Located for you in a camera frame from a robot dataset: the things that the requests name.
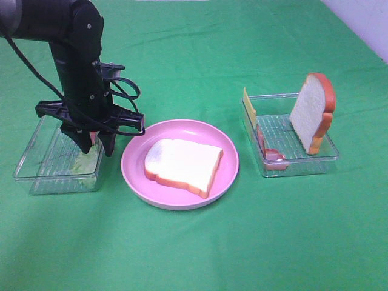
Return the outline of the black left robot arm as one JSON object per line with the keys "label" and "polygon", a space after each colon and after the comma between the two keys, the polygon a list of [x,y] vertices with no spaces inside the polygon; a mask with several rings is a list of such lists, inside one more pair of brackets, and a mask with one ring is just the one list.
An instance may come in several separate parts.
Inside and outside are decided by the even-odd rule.
{"label": "black left robot arm", "polygon": [[84,153],[97,136],[110,156],[120,127],[134,128],[135,136],[145,128],[138,109],[113,102],[115,96],[133,102],[141,91],[120,77],[122,65],[100,61],[103,29],[103,17],[90,1],[1,2],[1,36],[10,45],[26,39],[50,46],[61,88],[55,90],[56,101],[36,105],[36,114],[60,120],[61,131]]}

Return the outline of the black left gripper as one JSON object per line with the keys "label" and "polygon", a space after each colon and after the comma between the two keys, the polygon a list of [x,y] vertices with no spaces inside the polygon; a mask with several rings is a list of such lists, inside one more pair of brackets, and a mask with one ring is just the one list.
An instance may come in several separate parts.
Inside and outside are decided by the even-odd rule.
{"label": "black left gripper", "polygon": [[113,102],[116,95],[134,103],[140,89],[132,80],[121,76],[103,79],[93,62],[84,62],[75,55],[54,55],[53,59],[64,93],[59,101],[39,102],[35,107],[39,117],[47,115],[64,122],[61,132],[84,154],[92,147],[91,131],[100,131],[98,138],[107,157],[114,152],[116,133],[144,134],[144,115],[136,107],[129,110]]}

